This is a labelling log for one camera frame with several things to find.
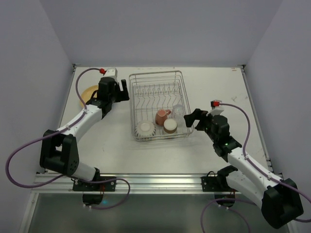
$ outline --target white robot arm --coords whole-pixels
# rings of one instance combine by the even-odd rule
[[[40,166],[63,175],[85,181],[99,181],[100,171],[79,161],[77,143],[98,121],[103,119],[115,102],[129,100],[126,81],[121,80],[123,91],[117,81],[117,70],[108,69],[98,84],[97,97],[93,93],[82,110],[74,119],[56,131],[47,130],[44,136],[62,132],[42,141]]]
[[[211,183],[221,188],[240,191],[261,209],[266,221],[276,229],[302,215],[299,194],[280,183],[297,189],[296,184],[291,179],[282,180],[243,151],[242,145],[230,135],[227,118],[220,115],[224,111],[220,102],[212,101],[211,107],[210,112],[195,109],[184,116],[187,127],[199,120],[196,130],[204,131],[213,141],[216,154],[231,164],[218,171],[217,176],[206,177],[206,181],[214,179]]]

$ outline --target white table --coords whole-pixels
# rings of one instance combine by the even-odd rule
[[[61,125],[81,111],[75,93],[75,81],[87,67],[75,71]],[[133,73],[181,70],[188,93],[190,109],[210,110],[211,100],[236,104],[251,120],[247,151],[267,167],[250,100],[239,68],[207,67],[117,67],[118,80]],[[80,94],[102,77],[97,71],[86,73],[79,81]],[[238,110],[225,107],[231,135],[241,144],[247,133],[246,119]],[[80,161],[97,167],[102,173],[114,174],[206,174],[228,164],[213,150],[212,141],[204,132],[194,131],[182,139],[137,142],[131,135],[130,102],[113,104],[111,112],[94,125],[78,144]]]

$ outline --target red connector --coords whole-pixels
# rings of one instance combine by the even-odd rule
[[[220,104],[219,101],[211,101],[211,106],[212,106],[212,107],[218,107],[219,104]]]
[[[105,73],[106,73],[106,70],[103,69],[103,68],[101,68],[101,69],[99,69],[99,72],[100,72],[101,74],[105,74]]]

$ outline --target white wall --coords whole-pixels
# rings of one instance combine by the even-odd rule
[[[71,64],[37,0],[0,3],[0,232],[18,231],[30,190],[7,180],[4,164],[18,146],[55,129],[69,88]],[[13,177],[32,184],[40,143],[13,159]]]
[[[246,76],[273,167],[311,196],[310,12],[310,0],[284,0]],[[311,205],[303,202],[303,218],[311,218]],[[299,227],[311,232],[311,224]]]
[[[71,61],[90,66],[236,66],[282,0],[41,0]]]

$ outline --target wire dish rack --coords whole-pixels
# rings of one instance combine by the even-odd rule
[[[129,82],[132,135],[137,141],[187,137],[194,131],[193,126],[187,128],[185,122],[182,122],[177,125],[176,133],[164,134],[163,127],[155,123],[158,110],[172,110],[177,104],[185,107],[185,114],[191,113],[181,71],[131,74]],[[135,127],[142,120],[149,120],[155,125],[155,135],[136,135]]]

